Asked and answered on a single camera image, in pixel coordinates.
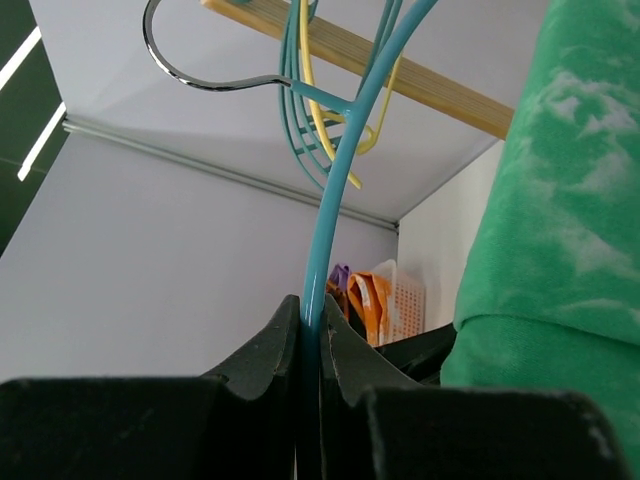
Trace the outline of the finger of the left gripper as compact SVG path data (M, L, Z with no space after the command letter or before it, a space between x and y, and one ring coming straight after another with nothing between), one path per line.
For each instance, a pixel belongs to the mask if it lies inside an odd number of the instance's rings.
M409 378L421 384L439 384L441 368L457 332L452 323L395 341L375 350Z

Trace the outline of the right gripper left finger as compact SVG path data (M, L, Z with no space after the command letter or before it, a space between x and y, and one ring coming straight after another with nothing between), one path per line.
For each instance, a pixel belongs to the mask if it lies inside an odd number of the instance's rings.
M1 386L5 479L290 479L299 300L195 377Z

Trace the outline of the blue hanger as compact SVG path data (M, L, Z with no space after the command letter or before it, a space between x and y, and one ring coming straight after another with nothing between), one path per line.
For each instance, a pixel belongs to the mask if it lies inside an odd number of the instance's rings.
M402 51L416 28L434 7L432 1L416 1L406 15L399 14L401 2L389 1L383 10L372 51L357 93L346 100L316 87L310 66L309 27L316 4L299 1L299 54L301 79L293 80L278 73L227 82L206 81L180 71L161 53L153 33L158 2L146 4L142 19L142 35L149 54L158 67L181 84L210 92L231 92L274 84L292 90L303 98L314 120L316 133L331 161L317 215L309 260L307 262L301 306L302 398L299 402L301 431L296 439L298 476L318 479L322 474L319 376L320 322L325 307L325 284L329 257L344 189L347 184L360 186L351 165L366 123L382 90L390 87L400 64Z

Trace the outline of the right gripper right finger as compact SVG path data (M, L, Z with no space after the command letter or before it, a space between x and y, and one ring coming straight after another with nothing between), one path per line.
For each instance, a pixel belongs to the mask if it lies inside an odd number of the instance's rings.
M595 404L573 392L422 385L332 297L321 322L325 479L629 479Z

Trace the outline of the green trousers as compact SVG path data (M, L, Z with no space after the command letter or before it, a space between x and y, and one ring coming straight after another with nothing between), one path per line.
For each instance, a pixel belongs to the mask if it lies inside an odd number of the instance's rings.
M449 387L573 390L639 469L639 5L554 1L458 290Z

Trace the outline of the purple trousers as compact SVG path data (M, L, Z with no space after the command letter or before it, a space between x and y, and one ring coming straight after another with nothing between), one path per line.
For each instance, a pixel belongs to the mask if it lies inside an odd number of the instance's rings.
M351 269L347 264L336 263L329 275L329 281L339 290L346 292L350 275Z

